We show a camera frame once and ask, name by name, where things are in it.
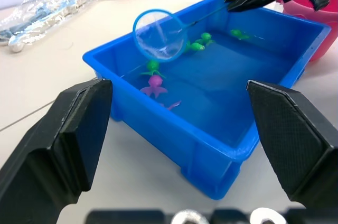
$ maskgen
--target pink object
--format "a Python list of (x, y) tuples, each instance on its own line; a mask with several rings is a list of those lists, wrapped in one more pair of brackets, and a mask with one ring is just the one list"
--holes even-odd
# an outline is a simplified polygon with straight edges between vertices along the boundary
[(174, 104), (170, 105), (167, 107), (167, 110), (172, 110), (174, 107), (177, 107), (178, 105), (181, 104), (182, 101), (175, 102)]
[(142, 88), (141, 92), (145, 93), (147, 96), (154, 93), (155, 98), (157, 98), (161, 93), (168, 93), (168, 90), (161, 87), (162, 82), (163, 80), (159, 75), (153, 75), (148, 81), (149, 87)]
[(285, 14), (324, 23), (331, 27), (330, 33), (312, 56), (310, 61), (320, 59), (324, 56), (338, 37), (338, 0), (330, 0), (327, 7), (317, 12), (313, 10), (309, 0), (293, 0), (287, 3), (283, 3), (282, 0), (278, 0), (277, 2), (283, 4), (283, 13)]

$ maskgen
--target net rim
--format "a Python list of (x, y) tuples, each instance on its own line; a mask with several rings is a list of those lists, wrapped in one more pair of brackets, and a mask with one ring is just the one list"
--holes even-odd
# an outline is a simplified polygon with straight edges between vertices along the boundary
[(176, 20), (178, 22), (178, 24), (181, 26), (182, 29), (185, 28), (185, 25), (181, 22), (181, 20), (173, 13), (167, 11), (167, 10), (163, 10), (163, 9), (150, 9), (150, 10), (146, 10), (144, 11), (143, 13), (141, 13), (140, 15), (138, 15), (134, 21), (134, 25), (133, 25), (133, 39), (134, 39), (134, 42), (136, 44), (136, 47), (138, 48), (138, 50), (149, 60), (153, 60), (153, 61), (156, 61), (156, 62), (159, 62), (159, 63), (167, 63), (167, 62), (171, 62), (175, 59), (177, 59), (185, 50), (185, 45), (187, 44), (187, 41), (188, 41), (188, 37), (187, 37), (187, 33), (185, 32), (183, 34), (183, 43), (185, 45), (182, 46), (182, 48), (179, 50), (179, 52), (173, 56), (172, 58), (170, 59), (158, 59), (158, 58), (155, 58), (151, 55), (149, 55), (148, 52), (146, 52), (144, 49), (142, 49), (142, 47), (138, 44), (138, 41), (137, 41), (137, 36), (136, 36), (136, 26), (137, 26), (137, 23), (138, 21), (146, 14), (148, 13), (152, 13), (152, 12), (160, 12), (160, 13), (164, 13), (164, 14), (167, 14), (169, 15), (170, 17), (172, 17), (174, 20)]

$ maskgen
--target plastic bag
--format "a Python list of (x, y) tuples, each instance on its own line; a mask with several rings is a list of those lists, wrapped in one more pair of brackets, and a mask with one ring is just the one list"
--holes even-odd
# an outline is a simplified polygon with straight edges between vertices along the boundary
[(93, 0), (25, 0), (0, 21), (0, 45), (20, 52), (42, 39), (53, 26), (75, 15)]

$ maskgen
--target pink toy fish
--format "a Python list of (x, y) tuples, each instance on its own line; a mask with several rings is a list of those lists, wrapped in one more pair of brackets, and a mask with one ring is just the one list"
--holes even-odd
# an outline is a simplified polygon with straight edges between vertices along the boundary
[(177, 107), (178, 105), (180, 105), (182, 101), (178, 101), (178, 102), (175, 102), (174, 104), (170, 105), (169, 107), (167, 107), (166, 109), (167, 110), (172, 110), (174, 107)]
[(150, 96), (152, 93), (154, 93), (155, 98), (157, 98), (161, 93), (168, 92), (168, 90), (161, 87), (162, 82), (163, 80), (159, 75), (153, 75), (148, 81), (149, 87), (142, 88), (141, 92), (145, 93), (147, 96)]

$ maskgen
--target pink toy octopus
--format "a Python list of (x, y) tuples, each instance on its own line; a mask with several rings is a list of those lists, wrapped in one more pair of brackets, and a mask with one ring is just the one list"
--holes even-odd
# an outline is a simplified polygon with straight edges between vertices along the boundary
[(168, 90), (161, 87), (162, 82), (163, 80), (159, 75), (153, 75), (148, 81), (149, 87), (142, 88), (141, 92), (145, 93), (147, 96), (150, 96), (152, 93), (154, 93), (155, 98), (157, 98), (161, 93), (168, 92)]

